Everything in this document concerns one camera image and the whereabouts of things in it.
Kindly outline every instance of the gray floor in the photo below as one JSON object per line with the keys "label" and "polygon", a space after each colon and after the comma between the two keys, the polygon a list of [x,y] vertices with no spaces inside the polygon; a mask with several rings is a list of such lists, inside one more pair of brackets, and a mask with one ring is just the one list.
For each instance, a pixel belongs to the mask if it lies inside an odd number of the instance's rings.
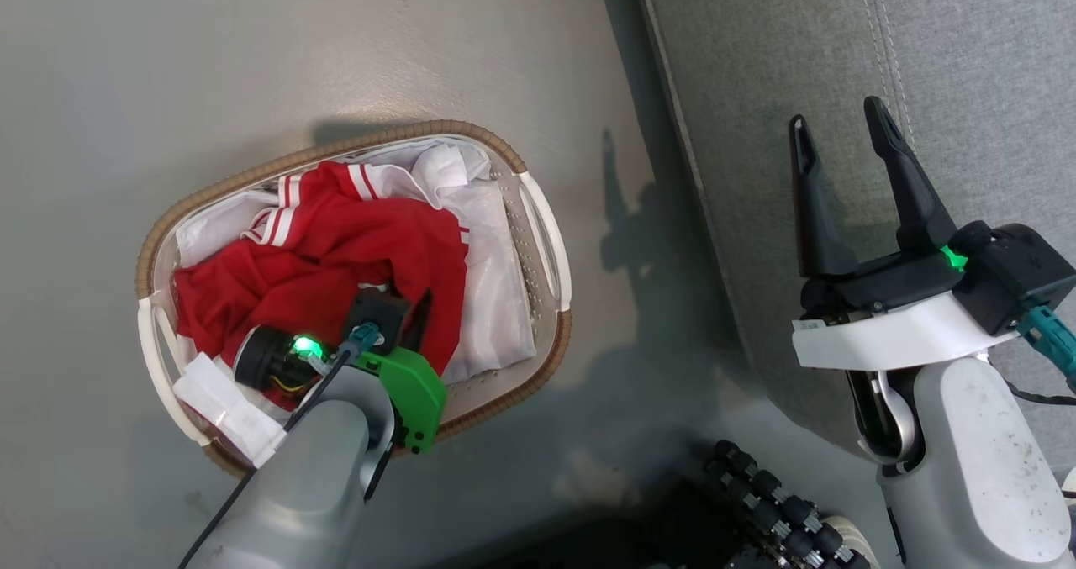
{"label": "gray floor", "polygon": [[718,437],[892,558],[873,469],[835,449],[806,465],[824,443],[745,393],[634,0],[0,0],[0,565],[169,566],[235,485],[142,364],[132,275],[155,217],[273,156],[431,117],[527,160],[575,329],[532,400],[388,466],[368,566],[633,503]]}

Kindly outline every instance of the white handle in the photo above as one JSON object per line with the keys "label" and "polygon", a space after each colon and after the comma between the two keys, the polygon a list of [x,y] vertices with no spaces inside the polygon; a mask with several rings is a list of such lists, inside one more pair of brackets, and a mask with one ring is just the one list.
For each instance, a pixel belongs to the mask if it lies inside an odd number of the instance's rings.
{"label": "white handle", "polygon": [[142,355],[145,357],[145,367],[153,380],[153,386],[157,389],[157,397],[165,404],[168,415],[180,427],[187,438],[201,446],[209,445],[209,438],[206,437],[198,427],[190,421],[175,394],[172,393],[172,378],[165,369],[165,358],[161,356],[160,345],[157,340],[156,323],[154,321],[154,309],[151,298],[142,298],[138,301],[138,337],[142,340]]}
{"label": "white handle", "polygon": [[541,256],[542,267],[546,267],[549,290],[561,301],[561,311],[567,311],[571,305],[571,271],[568,269],[568,252],[564,250],[564,237],[561,237],[561,228],[556,225],[553,209],[546,201],[546,194],[541,193],[529,171],[519,174],[519,179],[523,183],[523,209],[538,242],[538,255]]}

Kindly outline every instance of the black cable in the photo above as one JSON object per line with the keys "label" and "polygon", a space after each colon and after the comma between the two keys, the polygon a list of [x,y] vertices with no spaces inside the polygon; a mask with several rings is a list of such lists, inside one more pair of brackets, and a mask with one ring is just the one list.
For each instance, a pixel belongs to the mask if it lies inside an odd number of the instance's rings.
{"label": "black cable", "polygon": [[[314,390],[314,394],[312,394],[310,400],[303,403],[298,410],[295,411],[295,413],[292,414],[292,417],[288,418],[287,424],[284,425],[284,432],[291,431],[292,428],[295,427],[295,425],[298,424],[300,419],[302,419],[302,416],[307,415],[307,412],[310,411],[310,408],[314,407],[314,402],[317,400],[318,397],[322,396],[322,392],[325,390],[329,385],[329,383],[332,382],[332,379],[336,378],[336,374],[337,372],[339,372],[340,367],[344,367],[346,365],[348,359],[351,359],[351,352],[340,351],[340,354],[332,362],[332,369],[329,370],[329,373],[325,374],[325,380],[323,380],[321,385]],[[213,529],[216,529],[216,526],[220,525],[221,520],[224,518],[224,515],[227,514],[228,510],[231,508],[231,504],[236,503],[236,500],[239,499],[239,495],[242,494],[243,489],[246,488],[246,484],[251,482],[251,479],[254,476],[255,472],[257,472],[256,468],[250,470],[250,472],[246,473],[246,476],[244,476],[242,481],[239,481],[239,485],[236,485],[236,488],[232,489],[231,495],[228,496],[228,499],[224,501],[224,504],[221,507],[221,510],[216,511],[216,514],[213,515],[213,518],[211,518],[209,524],[206,525],[204,529],[202,529],[201,535],[199,535],[198,539],[195,540],[195,543],[192,544],[190,550],[187,551],[186,556],[184,556],[183,560],[180,561],[179,569],[186,569],[187,564],[189,564],[190,559],[195,557],[195,554],[197,554],[200,546],[203,545],[206,540],[209,538],[209,535],[212,534]]]}
{"label": "black cable", "polygon": [[1025,401],[1031,401],[1032,403],[1042,403],[1045,406],[1067,406],[1076,407],[1076,397],[1070,397],[1067,394],[1034,394],[1024,393],[1014,386],[1011,382],[1005,381],[1005,384],[1009,386],[1009,393],[1013,394],[1017,399],[1023,399]]}

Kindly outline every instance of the brown woven rim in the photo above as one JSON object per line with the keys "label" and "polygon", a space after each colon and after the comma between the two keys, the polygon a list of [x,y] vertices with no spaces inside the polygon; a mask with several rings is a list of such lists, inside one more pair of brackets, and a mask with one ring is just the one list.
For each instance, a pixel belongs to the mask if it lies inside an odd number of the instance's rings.
{"label": "brown woven rim", "polygon": [[[158,217],[157,223],[154,224],[153,229],[151,229],[150,234],[145,237],[145,242],[142,243],[142,252],[138,256],[138,267],[134,274],[134,290],[138,293],[139,298],[146,298],[150,294],[153,294],[153,268],[154,259],[157,256],[157,252],[160,248],[161,240],[172,230],[173,227],[185,217],[193,210],[198,210],[203,205],[210,204],[220,200],[220,198],[225,197],[235,190],[242,189],[242,187],[254,185],[254,183],[265,181],[265,179],[271,179],[273,175],[279,175],[284,171],[292,170],[293,167],[299,167],[303,163],[315,162],[315,160],[328,158],[328,156],[339,155],[339,153],[354,152],[358,148],[373,147],[378,144],[395,143],[397,140],[410,140],[417,139],[419,137],[430,137],[434,133],[453,133],[457,137],[468,137],[468,139],[477,140],[479,143],[492,148],[493,152],[500,156],[500,159],[508,163],[508,167],[512,168],[516,174],[522,174],[527,171],[526,166],[523,163],[523,159],[520,158],[519,153],[515,153],[511,146],[509,146],[506,141],[496,133],[490,132],[489,129],[482,128],[480,125],[468,124],[468,122],[457,122],[451,120],[451,118],[439,118],[439,120],[434,122],[422,122],[422,124],[414,125],[404,125],[400,128],[384,129],[381,132],[367,133],[365,137],[357,137],[357,139],[342,140],[339,143],[326,144],[322,147],[307,148],[302,152],[292,153],[292,155],[284,156],[280,159],[270,160],[269,163],[263,163],[263,166],[250,168],[250,170],[242,171],[237,175],[232,175],[230,179],[226,179],[216,185],[204,187],[204,189],[199,190],[195,195],[189,195],[189,197],[184,198],[183,201],[176,202],[164,216]],[[489,403],[468,412],[462,416],[457,416],[448,423],[442,424],[440,429],[438,429],[438,441],[444,441],[454,435],[467,430],[468,428],[482,423],[482,421],[487,421],[492,416],[499,414],[500,412],[522,402],[523,400],[530,397],[532,394],[538,392],[549,379],[553,376],[556,372],[556,368],[561,365],[561,359],[564,358],[565,352],[568,350],[568,339],[571,336],[571,312],[565,311],[558,313],[557,324],[556,324],[556,337],[553,340],[553,348],[550,350],[549,357],[546,358],[546,362],[542,362],[541,367],[538,367],[532,376],[522,385],[515,386],[511,392],[507,394],[501,394],[500,397],[496,397]],[[202,447],[206,455],[213,461],[213,464],[221,467],[225,472],[231,476],[242,478],[250,472],[251,467],[242,458],[236,457],[226,446],[222,445],[217,441],[211,441],[209,445]]]}

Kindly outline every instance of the yellow wire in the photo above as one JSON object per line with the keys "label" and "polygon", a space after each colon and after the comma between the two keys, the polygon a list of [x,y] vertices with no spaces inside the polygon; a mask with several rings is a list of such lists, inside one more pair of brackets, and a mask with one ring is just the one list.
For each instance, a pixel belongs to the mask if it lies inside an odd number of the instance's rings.
{"label": "yellow wire", "polygon": [[298,393],[299,390],[302,390],[303,388],[307,387],[306,384],[300,384],[299,386],[285,386],[284,382],[281,382],[280,378],[277,378],[273,374],[269,376],[269,380],[273,381],[273,383],[277,386],[281,386],[281,388],[283,388],[285,393]]}

